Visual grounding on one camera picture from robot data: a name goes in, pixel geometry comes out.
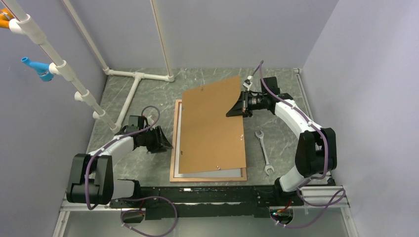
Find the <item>brown backing board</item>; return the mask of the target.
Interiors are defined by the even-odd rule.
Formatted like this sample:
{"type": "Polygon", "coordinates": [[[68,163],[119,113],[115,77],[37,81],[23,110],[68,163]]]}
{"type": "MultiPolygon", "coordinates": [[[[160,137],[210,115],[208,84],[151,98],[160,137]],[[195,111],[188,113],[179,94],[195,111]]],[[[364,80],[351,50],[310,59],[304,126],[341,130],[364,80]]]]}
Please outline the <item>brown backing board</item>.
{"type": "Polygon", "coordinates": [[[241,95],[239,76],[182,93],[179,172],[245,168],[243,117],[227,117],[241,95]]]}

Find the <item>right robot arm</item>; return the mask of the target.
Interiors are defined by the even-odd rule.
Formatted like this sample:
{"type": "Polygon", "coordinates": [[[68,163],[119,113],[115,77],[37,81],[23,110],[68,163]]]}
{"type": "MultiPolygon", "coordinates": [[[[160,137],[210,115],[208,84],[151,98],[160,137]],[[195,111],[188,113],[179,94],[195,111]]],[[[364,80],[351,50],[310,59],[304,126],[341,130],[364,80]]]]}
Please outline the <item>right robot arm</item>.
{"type": "Polygon", "coordinates": [[[272,198],[284,205],[311,180],[320,180],[337,167],[336,134],[308,117],[288,93],[282,93],[276,77],[261,78],[261,91],[252,91],[252,76],[243,83],[238,101],[227,117],[251,117],[254,110],[268,110],[280,118],[298,139],[294,166],[274,183],[272,198]]]}

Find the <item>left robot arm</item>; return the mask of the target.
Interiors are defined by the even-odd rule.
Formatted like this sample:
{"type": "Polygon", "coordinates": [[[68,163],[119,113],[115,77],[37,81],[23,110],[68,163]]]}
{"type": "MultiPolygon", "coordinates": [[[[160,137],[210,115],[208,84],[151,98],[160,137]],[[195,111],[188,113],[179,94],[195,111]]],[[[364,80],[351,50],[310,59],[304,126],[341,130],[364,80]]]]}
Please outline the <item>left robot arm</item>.
{"type": "Polygon", "coordinates": [[[88,154],[76,154],[72,161],[66,199],[84,203],[89,210],[112,201],[136,207],[142,201],[140,182],[114,178],[113,167],[125,155],[139,147],[147,152],[163,153],[173,148],[160,126],[145,116],[130,116],[110,142],[88,154]]]}

